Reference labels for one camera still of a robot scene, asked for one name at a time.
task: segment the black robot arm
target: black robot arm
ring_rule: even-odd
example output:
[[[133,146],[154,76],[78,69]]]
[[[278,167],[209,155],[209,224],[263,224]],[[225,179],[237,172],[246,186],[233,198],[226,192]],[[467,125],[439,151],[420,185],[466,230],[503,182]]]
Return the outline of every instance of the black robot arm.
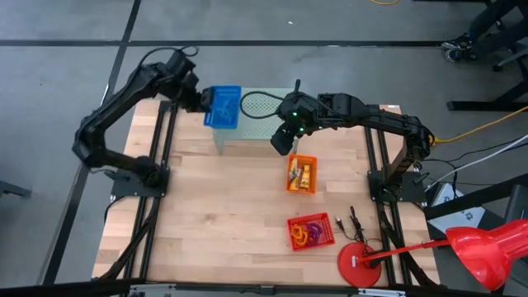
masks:
[[[121,90],[82,119],[75,133],[73,152],[88,167],[107,165],[127,170],[137,175],[145,186],[156,186],[159,165],[146,156],[133,158],[107,149],[105,132],[138,101],[155,97],[158,93],[187,111],[208,111],[210,98],[206,96],[207,92],[202,96],[196,91],[198,77],[192,72],[194,67],[186,54],[178,49],[174,49],[165,64],[140,63]]]
[[[286,96],[276,112],[284,123],[271,137],[271,144],[281,155],[291,150],[294,137],[310,136],[327,128],[336,130],[361,125],[402,135],[402,150],[383,168],[384,187],[392,192],[401,189],[402,175],[409,167],[429,155],[434,135],[416,116],[381,110],[377,105],[366,105],[344,93],[319,94],[314,98],[299,92],[299,85],[298,80],[295,90]]]

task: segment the wooden tabletop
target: wooden tabletop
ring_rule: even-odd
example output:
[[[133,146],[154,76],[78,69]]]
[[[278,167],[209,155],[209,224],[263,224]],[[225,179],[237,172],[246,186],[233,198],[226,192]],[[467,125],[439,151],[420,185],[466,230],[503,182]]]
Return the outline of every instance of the wooden tabletop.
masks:
[[[136,106],[126,154],[148,155],[158,104],[157,100],[149,100]],[[384,108],[399,112],[398,106]],[[307,196],[286,192],[288,159],[281,157],[269,141],[229,141],[220,156],[211,128],[202,125],[203,117],[178,112],[169,161],[171,179],[161,202],[148,280],[347,285],[337,270],[337,254],[351,241],[343,236],[333,217],[340,216],[353,236],[354,227],[347,219],[353,205],[365,236],[380,238],[375,204],[367,186],[369,162],[364,128],[322,130],[300,140],[298,153],[318,158],[318,193]],[[168,116],[165,118],[162,135]],[[402,147],[402,138],[386,134],[386,139],[392,160]],[[162,137],[158,156],[163,141]],[[106,272],[125,249],[137,206],[138,198],[124,198],[109,211],[93,276]],[[398,206],[405,243],[429,240],[422,212],[410,203]],[[332,218],[336,244],[293,252],[286,220],[321,212]],[[375,240],[369,245],[381,248]],[[143,247],[138,251],[134,276],[139,274]],[[412,255],[438,282],[432,250],[418,250]],[[394,267],[401,282],[396,257]],[[383,271],[376,286],[384,285],[387,280]]]

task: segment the concrete floor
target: concrete floor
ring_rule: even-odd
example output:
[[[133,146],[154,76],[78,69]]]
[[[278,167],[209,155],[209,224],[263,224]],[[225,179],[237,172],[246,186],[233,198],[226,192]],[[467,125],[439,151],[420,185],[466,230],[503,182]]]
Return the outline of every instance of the concrete floor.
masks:
[[[120,40],[131,7],[132,1],[124,0],[0,0],[0,39]],[[462,33],[482,9],[483,4],[410,0],[390,7],[367,0],[144,0],[131,39],[442,40]],[[148,50],[127,49],[117,87]],[[0,47],[0,180],[33,190],[30,199],[0,200],[1,287],[37,282],[78,165],[70,150],[74,131],[99,105],[116,52],[116,47]],[[150,60],[166,58],[159,53]],[[204,47],[193,60],[200,88],[292,87],[300,78],[307,93],[348,92],[366,103],[398,104],[436,135],[449,138],[503,116],[446,109],[449,100],[491,100],[519,81],[514,64],[493,73],[496,59],[451,64],[438,49]],[[124,147],[129,125],[130,113],[107,132],[109,147]],[[453,158],[513,139],[526,126],[528,115],[518,115],[436,147],[431,157]],[[500,182],[524,173],[526,161],[523,149],[504,153],[463,171],[459,181]],[[427,164],[425,170],[439,177],[449,168]],[[89,280],[110,188],[106,177],[89,177],[58,282]],[[477,187],[459,188],[469,192]],[[503,205],[489,208],[500,213]],[[443,284],[483,290],[451,252],[436,251],[436,260]],[[508,282],[506,293],[526,292]]]

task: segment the wire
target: wire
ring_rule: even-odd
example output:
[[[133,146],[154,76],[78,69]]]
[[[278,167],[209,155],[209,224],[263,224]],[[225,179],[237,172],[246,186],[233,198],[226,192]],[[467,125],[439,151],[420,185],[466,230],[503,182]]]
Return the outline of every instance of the wire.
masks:
[[[451,183],[451,189],[453,190],[453,198],[458,199],[459,196],[456,194],[456,180],[459,178],[459,173],[455,172],[453,176],[453,183]]]
[[[196,51],[192,54],[186,54],[185,52],[183,52],[183,50],[186,50],[186,49],[190,49],[190,48],[193,48],[195,49]],[[147,52],[147,54],[145,54],[143,56],[143,58],[141,58],[141,60],[139,61],[138,63],[138,66],[136,66],[136,68],[134,69],[134,71],[130,74],[130,78],[129,80],[126,82],[125,86],[121,88],[121,91],[124,91],[128,88],[128,86],[132,83],[132,81],[134,80],[134,78],[136,77],[136,75],[138,75],[138,72],[139,70],[141,69],[141,65],[143,65],[143,62],[153,53],[156,53],[158,51],[161,51],[161,50],[173,50],[173,51],[181,51],[185,56],[187,57],[194,57],[198,54],[198,52],[200,52],[200,48],[197,47],[197,46],[184,46],[180,49],[178,48],[175,48],[175,47],[171,47],[171,46],[163,46],[163,47],[158,47],[156,49],[152,49],[150,50],[149,52]]]
[[[413,202],[413,204],[423,212],[423,207],[421,207],[417,202]]]
[[[422,160],[421,162],[440,162],[440,163],[445,163],[449,166],[451,166],[453,169],[456,169],[456,166],[453,165],[453,163],[451,163],[450,161],[445,161],[445,160],[440,160],[440,159],[425,159],[425,160]]]
[[[377,241],[379,241],[380,243],[383,243],[383,242],[381,241],[381,239],[379,239],[379,238],[368,238],[368,239],[366,239],[365,242],[363,243],[364,246],[365,246],[365,249],[363,250],[363,255],[362,255],[363,257],[366,256],[366,254],[369,252],[369,251],[366,249],[366,247],[368,247],[368,244],[369,244],[369,241],[370,241],[370,240],[377,240]]]
[[[432,177],[426,177],[434,182],[437,182],[436,179],[432,178]],[[437,183],[449,183],[448,181],[439,181]],[[462,181],[457,181],[456,183],[458,183],[459,185],[469,185],[469,186],[495,186],[496,184],[492,184],[492,183],[475,183],[475,182],[462,182]]]
[[[251,92],[247,92],[246,94],[244,94],[244,96],[242,96],[242,98],[240,99],[240,111],[245,115],[247,116],[248,118],[250,119],[255,119],[255,120],[261,120],[261,119],[266,119],[266,118],[269,118],[271,116],[276,116],[277,115],[277,112],[274,112],[274,113],[271,113],[269,115],[250,115],[248,114],[244,108],[243,108],[243,102],[244,100],[250,96],[250,95],[255,95],[255,94],[261,94],[261,95],[264,95],[264,96],[268,96],[268,97],[271,97],[271,98],[274,98],[276,100],[280,100],[280,101],[287,101],[287,100],[292,100],[293,98],[291,99],[285,99],[283,97],[278,97],[277,95],[273,95],[273,94],[270,94],[269,92],[263,92],[263,91],[251,91]]]
[[[265,96],[268,96],[268,97],[271,97],[271,98],[274,98],[274,99],[276,99],[276,100],[280,100],[280,101],[289,101],[289,100],[294,100],[294,99],[295,99],[295,96],[292,96],[290,99],[285,99],[285,98],[283,98],[283,97],[278,97],[278,96],[276,96],[276,95],[270,94],[269,92],[263,92],[263,91],[252,91],[252,92],[248,92],[248,93],[246,93],[246,94],[245,94],[244,96],[242,96],[242,98],[240,99],[240,111],[241,111],[245,116],[247,116],[248,118],[250,118],[250,119],[254,119],[254,120],[266,119],[266,118],[269,118],[269,117],[272,117],[272,116],[276,116],[276,115],[278,115],[277,112],[274,112],[274,113],[271,113],[271,114],[268,114],[268,115],[249,115],[249,114],[243,109],[242,104],[243,104],[244,99],[246,99],[246,97],[248,97],[249,95],[254,95],[254,94],[265,95]],[[340,118],[342,118],[343,120],[347,120],[346,117],[341,116],[341,114],[339,114],[339,112],[333,110],[330,106],[327,106],[326,104],[322,103],[320,100],[317,100],[317,99],[312,98],[312,97],[310,97],[310,96],[304,96],[304,98],[308,98],[309,100],[318,103],[320,106],[324,107],[324,109],[333,112],[334,114],[338,115],[338,116],[339,116]]]
[[[503,153],[505,153],[505,152],[509,152],[509,151],[511,151],[511,150],[514,150],[514,149],[522,148],[522,147],[525,146],[525,145],[528,145],[528,143],[525,143],[525,144],[519,144],[519,145],[517,145],[517,146],[515,146],[515,147],[513,147],[513,148],[509,148],[509,149],[505,150]]]
[[[378,5],[394,5],[394,4],[398,4],[400,0],[396,0],[394,2],[378,2],[376,0],[369,0],[369,1],[371,1],[372,3],[378,4]]]
[[[119,202],[121,199],[123,199],[123,196],[121,197],[116,197],[112,202],[110,202],[110,204],[106,207],[105,209],[105,216],[104,216],[104,223],[106,223],[106,217],[108,216],[108,210],[110,210],[110,208],[117,202]]]
[[[518,110],[518,111],[514,111],[514,112],[512,112],[511,114],[506,115],[506,116],[503,116],[502,118],[500,118],[500,119],[498,119],[498,120],[494,120],[493,122],[487,123],[486,125],[481,125],[481,126],[478,127],[478,128],[475,128],[475,129],[473,129],[473,130],[471,130],[471,131],[468,131],[468,132],[466,132],[466,133],[460,134],[460,135],[458,135],[458,136],[456,136],[456,137],[453,137],[453,138],[451,138],[451,139],[438,139],[438,138],[435,138],[435,144],[447,144],[447,143],[450,143],[450,142],[456,141],[456,140],[458,140],[458,139],[464,138],[465,136],[468,136],[468,135],[470,135],[470,134],[473,134],[473,133],[475,133],[475,132],[477,132],[477,131],[480,131],[480,130],[482,130],[482,129],[484,129],[484,128],[488,128],[488,127],[491,127],[491,126],[493,126],[493,125],[495,125],[495,124],[498,124],[498,123],[502,122],[503,120],[508,119],[508,118],[510,118],[510,117],[512,117],[512,116],[514,116],[514,115],[516,115],[516,114],[518,114],[518,113],[521,113],[521,112],[523,112],[523,111],[525,111],[525,110],[528,110],[528,106],[522,107],[522,108],[521,108],[520,110]]]
[[[429,191],[429,190],[430,190],[435,184],[437,184],[438,182],[441,182],[444,178],[448,177],[449,175],[451,175],[451,174],[453,174],[453,173],[455,173],[455,172],[458,172],[458,171],[460,171],[460,170],[462,170],[462,169],[465,169],[465,168],[467,168],[467,167],[471,167],[471,166],[473,166],[473,165],[475,165],[475,164],[477,164],[477,163],[481,163],[482,161],[486,161],[486,160],[488,160],[489,158],[493,158],[493,157],[497,156],[498,154],[500,154],[500,153],[502,153],[502,152],[505,152],[506,150],[508,150],[508,149],[514,147],[515,145],[521,143],[522,141],[524,141],[524,140],[527,139],[527,138],[528,138],[528,134],[526,134],[525,136],[521,137],[521,138],[518,139],[516,142],[514,142],[514,143],[512,143],[512,144],[510,144],[510,145],[508,145],[508,146],[506,146],[505,148],[501,148],[501,149],[499,149],[497,152],[488,155],[487,157],[480,158],[480,159],[477,160],[477,161],[473,161],[473,162],[471,162],[471,163],[465,164],[465,165],[462,166],[462,167],[458,167],[458,168],[454,169],[453,171],[450,171],[450,172],[446,173],[443,177],[440,177],[437,181],[435,181],[435,182],[433,182],[431,185],[429,185],[425,191]]]
[[[447,161],[447,162],[455,162],[455,161],[459,161],[459,160],[462,159],[463,157],[468,156],[468,155],[470,155],[470,154],[472,154],[472,153],[482,153],[482,152],[485,152],[485,151],[490,150],[490,149],[495,149],[495,148],[498,148],[498,147],[503,146],[503,145],[505,145],[505,144],[510,144],[510,143],[512,143],[512,142],[514,142],[514,141],[517,141],[517,140],[519,140],[520,138],[521,138],[521,137],[517,137],[516,139],[509,140],[509,141],[507,141],[507,142],[503,142],[503,143],[501,143],[501,144],[495,144],[495,145],[493,145],[493,146],[491,146],[491,147],[489,147],[489,148],[482,148],[482,149],[474,150],[474,151],[471,151],[471,152],[463,153],[463,154],[460,155],[460,157],[458,157],[458,158],[454,158],[454,159],[446,160],[446,161]],[[522,147],[522,146],[525,146],[525,145],[526,145],[526,144],[518,145],[517,147],[515,147],[515,148],[510,148],[510,149],[508,149],[508,150],[518,149],[518,148],[520,148],[520,147]]]
[[[354,224],[354,227],[356,228],[356,234],[354,237],[350,237],[347,234],[347,231],[345,231],[345,226],[343,225],[343,222],[339,217],[336,217],[336,224],[337,227],[343,232],[343,235],[345,235],[346,238],[350,240],[357,241],[358,243],[364,243],[365,242],[365,236],[363,236],[363,228],[361,227],[361,224],[359,223],[359,220],[354,216],[350,216],[350,219],[352,220],[352,223]]]

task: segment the orange tray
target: orange tray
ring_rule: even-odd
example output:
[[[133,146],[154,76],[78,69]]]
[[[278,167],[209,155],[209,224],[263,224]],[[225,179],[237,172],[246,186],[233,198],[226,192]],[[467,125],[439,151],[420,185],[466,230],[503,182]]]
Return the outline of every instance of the orange tray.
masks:
[[[297,158],[297,168],[301,169],[299,181],[302,178],[302,168],[303,165],[310,166],[310,182],[309,188],[302,188],[298,186],[298,190],[290,190],[290,164],[291,161]],[[286,168],[286,190],[290,193],[300,193],[300,194],[315,194],[317,193],[317,158],[312,156],[303,156],[297,154],[291,154],[288,158],[288,167]]]

